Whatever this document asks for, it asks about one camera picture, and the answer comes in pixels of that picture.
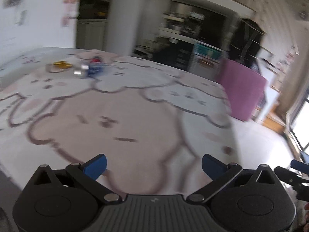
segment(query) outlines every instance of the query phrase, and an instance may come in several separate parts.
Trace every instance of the finger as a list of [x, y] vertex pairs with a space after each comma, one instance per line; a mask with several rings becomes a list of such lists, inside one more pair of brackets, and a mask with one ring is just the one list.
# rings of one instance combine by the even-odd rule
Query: finger
[[307, 223], [304, 228], [303, 228], [304, 232], [309, 232], [309, 223]]

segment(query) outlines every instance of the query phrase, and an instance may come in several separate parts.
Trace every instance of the yellow item on counter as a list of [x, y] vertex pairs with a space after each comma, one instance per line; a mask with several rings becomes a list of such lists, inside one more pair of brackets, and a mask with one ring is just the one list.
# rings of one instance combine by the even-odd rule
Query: yellow item on counter
[[66, 61], [58, 61], [53, 63], [55, 66], [57, 66], [59, 69], [68, 69], [71, 68], [73, 65], [67, 63]]

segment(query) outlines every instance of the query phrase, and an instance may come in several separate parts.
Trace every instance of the pink chair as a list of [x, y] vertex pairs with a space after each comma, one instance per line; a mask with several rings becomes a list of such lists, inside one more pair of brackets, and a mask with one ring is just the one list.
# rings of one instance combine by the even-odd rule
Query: pink chair
[[248, 121], [263, 95], [267, 80], [257, 72], [235, 61], [223, 61], [217, 82], [231, 104], [232, 117]]

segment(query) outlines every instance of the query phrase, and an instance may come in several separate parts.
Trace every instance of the circular cover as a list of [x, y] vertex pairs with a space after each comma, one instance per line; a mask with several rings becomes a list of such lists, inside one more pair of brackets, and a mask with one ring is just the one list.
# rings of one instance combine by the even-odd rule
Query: circular cover
[[98, 204], [89, 193], [73, 187], [37, 185], [23, 192], [13, 217], [23, 231], [80, 231], [94, 219]]
[[284, 188], [267, 183], [222, 190], [212, 200], [211, 211], [220, 225], [235, 232], [283, 231], [295, 217]]

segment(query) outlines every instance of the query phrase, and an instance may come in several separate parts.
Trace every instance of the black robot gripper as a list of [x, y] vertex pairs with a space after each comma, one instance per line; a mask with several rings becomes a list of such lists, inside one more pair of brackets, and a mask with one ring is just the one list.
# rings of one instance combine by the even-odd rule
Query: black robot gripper
[[13, 208], [22, 232], [280, 232], [295, 206], [268, 165], [244, 170], [206, 154], [212, 182], [190, 194], [133, 195], [123, 200], [95, 180], [107, 166], [103, 154], [65, 170], [41, 165]]

